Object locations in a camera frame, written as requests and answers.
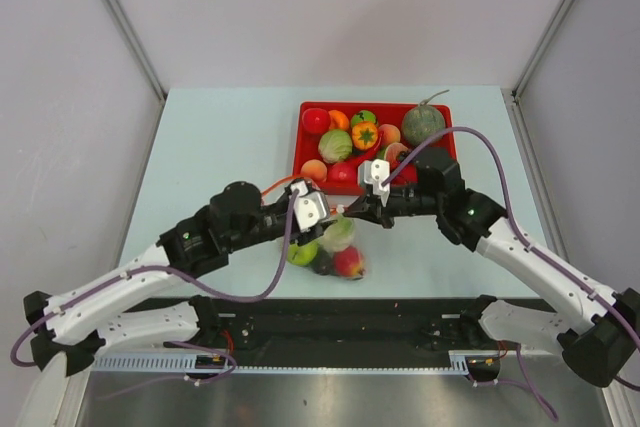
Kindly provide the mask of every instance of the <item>tomato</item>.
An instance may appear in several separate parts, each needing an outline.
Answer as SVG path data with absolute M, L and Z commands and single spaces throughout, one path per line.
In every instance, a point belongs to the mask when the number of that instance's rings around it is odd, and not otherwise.
M 329 112 L 316 107 L 307 109 L 302 113 L 302 127 L 309 134 L 320 135 L 329 130 L 331 117 Z
M 358 150 L 367 150 L 378 140 L 378 128 L 373 122 L 360 122 L 351 127 L 351 140 Z

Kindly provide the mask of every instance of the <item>white wall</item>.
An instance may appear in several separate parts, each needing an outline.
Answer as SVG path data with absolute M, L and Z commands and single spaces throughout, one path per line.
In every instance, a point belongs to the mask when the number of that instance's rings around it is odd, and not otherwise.
M 8 360 L 27 326 L 22 297 L 113 267 L 160 109 L 100 0 L 0 0 L 0 12 L 0 423 L 10 426 L 37 373 Z
M 512 87 L 560 0 L 121 0 L 164 87 Z
M 523 112 L 571 261 L 640 291 L 640 0 L 578 0 Z

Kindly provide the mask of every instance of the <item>red apple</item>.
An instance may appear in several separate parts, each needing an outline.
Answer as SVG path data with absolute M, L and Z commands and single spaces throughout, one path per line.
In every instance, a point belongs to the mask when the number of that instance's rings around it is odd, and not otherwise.
M 331 116 L 324 109 L 316 107 L 307 109 L 302 113 L 302 127 L 313 135 L 324 134 L 331 125 Z
M 364 256 L 354 246 L 347 247 L 333 256 L 333 265 L 340 277 L 361 279 L 364 276 Z
M 341 184 L 357 184 L 358 171 L 347 162 L 337 162 L 329 167 L 327 180 L 329 182 L 340 182 Z

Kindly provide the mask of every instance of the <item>red chili pepper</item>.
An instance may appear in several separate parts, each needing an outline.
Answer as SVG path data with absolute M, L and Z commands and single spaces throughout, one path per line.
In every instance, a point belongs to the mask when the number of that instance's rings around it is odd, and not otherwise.
M 380 148 L 381 142 L 382 142 L 382 136 L 379 135 L 378 140 L 376 140 L 376 143 L 374 144 L 373 147 L 365 151 L 364 154 L 358 155 L 356 157 L 352 157 L 349 160 L 345 160 L 345 164 L 350 164 L 357 169 L 358 167 L 360 167 L 360 164 L 362 164 L 363 162 L 366 162 L 367 160 L 373 160 L 373 158 L 378 153 L 378 149 Z

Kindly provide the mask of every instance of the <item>metal base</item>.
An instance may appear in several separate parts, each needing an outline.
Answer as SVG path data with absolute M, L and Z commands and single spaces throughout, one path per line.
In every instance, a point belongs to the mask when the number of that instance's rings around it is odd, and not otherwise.
M 515 358 L 504 360 L 501 376 L 521 379 Z M 602 392 L 578 379 L 558 358 L 535 356 L 528 365 L 558 410 L 560 425 L 613 425 Z M 77 425 L 555 425 L 531 395 L 509 386 L 474 389 L 460 376 L 244 374 L 198 388 L 165 382 L 112 400 L 96 400 L 150 378 L 150 374 L 92 373 Z

